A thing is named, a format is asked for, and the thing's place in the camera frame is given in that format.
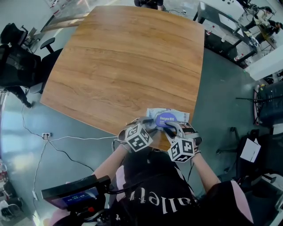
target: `wooden table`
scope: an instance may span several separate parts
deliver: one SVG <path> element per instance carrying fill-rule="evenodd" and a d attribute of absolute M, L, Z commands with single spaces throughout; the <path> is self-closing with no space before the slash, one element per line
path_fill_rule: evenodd
<path fill-rule="evenodd" d="M 97 6 L 59 56 L 41 103 L 119 134 L 147 108 L 189 112 L 203 64 L 204 28 L 170 13 Z M 168 150 L 164 134 L 153 146 Z"/>

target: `white cable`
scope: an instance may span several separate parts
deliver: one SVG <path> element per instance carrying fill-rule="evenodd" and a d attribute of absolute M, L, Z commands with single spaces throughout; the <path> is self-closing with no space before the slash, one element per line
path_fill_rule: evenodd
<path fill-rule="evenodd" d="M 64 138 L 75 138 L 75 139 L 107 139 L 107 138 L 116 138 L 117 136 L 108 136 L 108 137 L 101 137 L 101 138 L 80 138 L 80 137 L 75 137 L 75 136 L 64 136 L 64 137 L 61 137 L 61 138 L 58 138 L 58 139 L 53 139 L 53 140 L 50 140 L 50 141 L 55 141 L 55 140 L 60 140 L 60 139 L 64 139 Z"/>
<path fill-rule="evenodd" d="M 34 188 L 32 189 L 33 191 L 35 190 L 35 180 L 36 180 L 36 175 L 37 175 L 37 171 L 38 171 L 38 168 L 39 168 L 39 164 L 40 164 L 40 162 L 41 162 L 41 159 L 42 159 L 43 152 L 44 152 L 44 150 L 45 150 L 45 146 L 46 146 L 46 144 L 47 144 L 47 142 L 46 142 L 46 140 L 45 140 L 45 141 L 44 141 L 43 149 L 42 149 L 42 151 L 41 151 L 40 159 L 39 159 L 39 162 L 38 162 L 38 166 L 37 166 L 36 171 L 35 171 L 35 176 L 34 176 Z"/>

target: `power outlet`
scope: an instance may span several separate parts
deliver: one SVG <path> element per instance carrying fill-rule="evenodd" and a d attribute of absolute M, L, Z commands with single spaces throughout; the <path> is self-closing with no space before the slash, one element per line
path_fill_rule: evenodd
<path fill-rule="evenodd" d="M 34 196 L 34 199 L 35 199 L 36 201 L 38 201 L 38 197 L 37 197 L 35 191 L 32 191 L 32 194 L 33 194 L 33 196 Z"/>
<path fill-rule="evenodd" d="M 44 133 L 41 135 L 42 139 L 44 139 L 44 140 L 48 140 L 51 136 L 52 136 L 52 133 L 51 133 L 51 132 L 44 132 Z"/>

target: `cable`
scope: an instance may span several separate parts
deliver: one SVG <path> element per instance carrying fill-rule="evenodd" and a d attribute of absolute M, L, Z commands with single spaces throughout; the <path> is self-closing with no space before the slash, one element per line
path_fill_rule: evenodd
<path fill-rule="evenodd" d="M 35 211 L 36 211 L 37 214 L 38 214 L 38 211 L 36 210 L 36 205 L 35 205 L 35 203 L 34 203 L 34 200 L 35 200 L 35 198 L 33 198 L 32 202 L 33 202 L 33 204 L 34 204 Z"/>
<path fill-rule="evenodd" d="M 189 175 L 187 177 L 187 183 L 189 183 L 189 179 L 190 179 L 190 175 L 191 175 L 191 170 L 193 169 L 193 167 L 194 167 L 194 163 L 193 163 L 193 165 L 191 165 L 191 169 L 190 169 Z"/>
<path fill-rule="evenodd" d="M 113 152 L 113 153 L 114 153 L 114 151 L 115 151 L 115 141 L 117 141 L 117 142 L 119 142 L 120 144 L 122 144 L 124 148 L 125 148 L 124 144 L 127 144 L 127 142 L 123 142 L 123 141 L 121 141 L 121 140 L 114 139 L 114 140 L 112 141 L 112 152 Z"/>
<path fill-rule="evenodd" d="M 36 133 L 33 133 L 32 131 L 30 131 L 27 127 L 26 127 L 26 123 L 25 123 L 25 119 L 23 118 L 23 127 L 26 129 L 26 130 L 28 130 L 28 132 L 30 132 L 31 134 L 33 134 L 33 135 L 36 135 L 36 136 L 40 136 L 39 134 L 36 134 Z"/>
<path fill-rule="evenodd" d="M 52 145 L 52 147 L 53 147 L 55 150 L 60 151 L 60 152 L 64 152 L 64 153 L 66 154 L 66 156 L 67 156 L 71 161 L 77 162 L 77 163 L 79 163 L 79 164 L 81 164 L 81 165 L 83 165 L 83 166 L 85 166 L 85 167 L 88 167 L 88 168 L 90 168 L 90 169 L 94 172 L 94 170 L 93 170 L 91 167 L 87 166 L 86 164 L 83 164 L 83 163 L 81 163 L 81 162 L 72 160 L 72 159 L 70 158 L 70 156 L 67 154 L 67 152 L 57 149 L 57 148 L 50 142 L 50 140 L 48 140 L 48 142 Z"/>
<path fill-rule="evenodd" d="M 40 155 L 40 159 L 39 159 L 39 162 L 38 162 L 38 165 L 37 165 L 37 168 L 35 170 L 35 175 L 34 175 L 34 188 L 32 189 L 33 191 L 35 190 L 35 180 L 36 180 L 36 175 L 37 175 L 37 171 L 38 171 L 38 168 L 39 168 L 39 164 L 41 162 L 41 159 L 42 159 L 42 156 L 43 156 L 43 153 L 44 153 L 44 150 L 45 150 L 45 146 L 46 146 L 47 142 L 44 141 L 44 146 L 43 146 L 43 149 L 41 151 L 41 155 Z"/>
<path fill-rule="evenodd" d="M 175 9 L 181 9 L 181 8 L 169 9 L 169 10 L 167 10 L 167 12 L 168 12 L 168 13 L 171 13 L 170 11 L 175 11 L 175 12 L 177 12 L 177 13 L 179 14 L 179 16 L 183 16 L 183 15 L 181 15 L 182 13 L 187 13 L 187 12 L 185 12 L 185 11 L 179 12 L 179 11 L 177 11 L 177 10 L 175 10 Z"/>
<path fill-rule="evenodd" d="M 75 137 L 75 136 L 64 136 L 64 137 L 61 137 L 61 138 L 58 138 L 58 139 L 52 139 L 50 141 L 55 141 L 55 140 L 60 140 L 60 139 L 63 139 L 63 138 L 75 138 L 75 139 L 106 139 L 106 138 L 115 138 L 117 136 L 108 136 L 108 137 L 101 137 L 101 138 L 80 138 L 80 137 Z"/>

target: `person sitting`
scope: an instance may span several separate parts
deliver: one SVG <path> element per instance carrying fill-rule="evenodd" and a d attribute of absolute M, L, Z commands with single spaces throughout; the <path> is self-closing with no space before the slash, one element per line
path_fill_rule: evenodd
<path fill-rule="evenodd" d="M 157 9 L 159 11 L 165 10 L 163 0 L 134 0 L 134 4 L 137 7 Z"/>
<path fill-rule="evenodd" d="M 249 23 L 247 26 L 245 26 L 246 29 L 251 29 L 257 25 L 265 25 L 265 26 L 268 26 L 269 23 L 266 19 L 267 15 L 268 14 L 271 14 L 272 13 L 272 9 L 268 6 L 266 7 L 260 7 L 258 8 L 258 11 L 257 13 L 254 15 L 251 23 Z"/>
<path fill-rule="evenodd" d="M 273 20 L 269 20 L 270 27 L 266 29 L 266 33 L 268 36 L 272 36 L 274 33 L 278 34 L 280 31 L 280 28 L 283 28 L 283 24 L 280 22 L 275 22 Z M 265 38 L 262 33 L 258 34 L 256 36 L 256 40 L 261 44 L 263 41 L 265 41 Z"/>

